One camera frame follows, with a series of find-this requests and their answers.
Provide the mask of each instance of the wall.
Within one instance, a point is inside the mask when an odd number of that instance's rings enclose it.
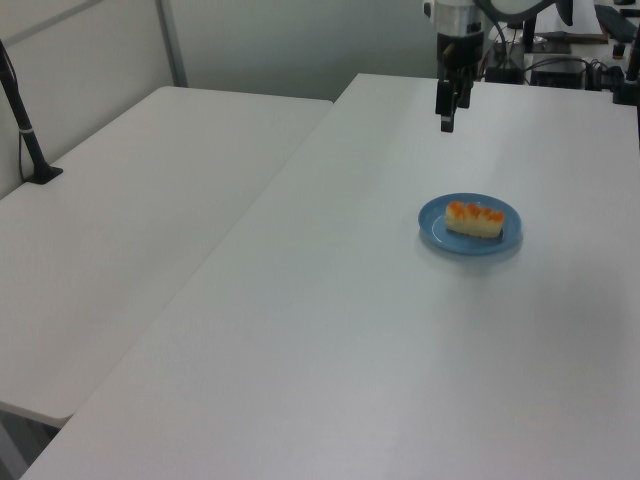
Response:
[[[173,84],[153,0],[103,0],[7,51],[50,163],[156,88]],[[0,198],[20,184],[18,130],[3,93]],[[23,149],[26,173],[30,162]]]
[[[4,43],[13,40],[24,32],[40,29],[42,24],[79,11],[82,6],[95,3],[95,0],[0,0],[0,38]]]
[[[335,101],[358,72],[432,77],[421,0],[164,0],[190,87]]]

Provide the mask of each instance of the blue plate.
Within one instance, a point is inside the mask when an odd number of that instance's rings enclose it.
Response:
[[[504,226],[498,238],[478,238],[447,230],[445,212],[447,205],[458,200],[476,203],[504,212]],[[520,215],[510,205],[497,198],[477,193],[452,193],[427,203],[418,216],[420,229],[436,247],[462,255],[489,255],[514,247],[522,240]]]

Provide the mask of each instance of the tabletop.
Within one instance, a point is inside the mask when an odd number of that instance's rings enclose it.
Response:
[[[635,109],[359,75],[25,475],[37,479],[636,479]],[[524,238],[419,233],[452,192]]]
[[[330,108],[162,88],[0,202],[0,409],[61,426]]]

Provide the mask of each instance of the black cable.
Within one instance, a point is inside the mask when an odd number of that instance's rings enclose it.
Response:
[[[498,35],[500,35],[500,42],[502,42],[502,60],[504,61],[504,57],[507,56],[507,39],[504,36],[504,31],[502,31],[502,27],[500,26],[497,20],[489,16],[486,12],[485,12],[485,15],[491,21],[491,23],[495,25],[496,29],[498,29]]]
[[[16,75],[16,69],[13,68],[13,63],[11,63],[11,58],[9,58],[9,54],[7,53],[6,50],[2,51],[2,55],[4,56],[4,58],[7,60],[7,63],[9,64],[9,69],[11,70],[11,76],[13,77],[13,82],[16,84],[16,88],[18,87],[18,75]]]
[[[607,66],[606,66],[604,63],[602,63],[600,60],[593,59],[593,60],[591,60],[591,64],[590,64],[590,65],[591,65],[591,67],[592,67],[592,68],[600,67],[600,68],[602,68],[602,70],[603,70],[604,72],[606,72],[607,70],[609,70],[609,67],[607,67]]]
[[[498,37],[500,36],[500,33],[496,33],[496,36],[493,37],[493,40],[491,41],[491,46],[489,47],[489,50],[487,50],[487,53],[484,55],[484,57],[482,58],[482,62],[480,63],[480,68],[478,70],[478,79],[482,79],[485,76],[485,69],[487,67],[487,62],[489,61],[489,55],[491,55],[491,52],[493,52],[493,47],[496,44],[496,40],[498,40]]]
[[[13,82],[16,84],[16,88],[18,88],[18,75],[16,74],[16,69],[13,68],[13,63],[11,62],[11,58],[7,54],[7,51],[3,49],[2,56],[6,59],[7,64],[9,65],[9,70],[11,70],[11,76],[13,77]],[[20,180],[22,183],[25,182],[24,172],[22,171],[22,133],[18,132],[18,172],[20,173]]]
[[[589,62],[587,62],[586,60],[584,60],[583,58],[573,58],[573,57],[565,57],[565,58],[547,58],[545,60],[541,60],[539,62],[534,63],[533,65],[531,65],[530,67],[525,68],[522,73],[526,73],[529,70],[533,70],[534,68],[538,68],[538,67],[546,67],[547,65],[553,65],[556,63],[563,63],[563,62],[582,62],[584,63],[587,67],[590,67],[591,64]]]
[[[20,180],[24,183],[24,173],[22,173],[22,134],[18,132],[18,171],[20,172]]]
[[[505,65],[504,65],[505,68],[507,66],[511,67],[511,65],[514,63],[513,60],[511,60],[511,55],[513,54],[513,47],[516,44],[516,36],[517,35],[518,35],[518,29],[514,28],[513,29],[513,38],[511,39],[511,48],[509,49],[509,53],[507,55],[507,61],[505,62]]]

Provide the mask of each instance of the cake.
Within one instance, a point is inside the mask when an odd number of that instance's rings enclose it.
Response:
[[[482,238],[497,238],[504,225],[504,212],[475,203],[455,201],[447,206],[445,214],[447,229],[465,235]]]

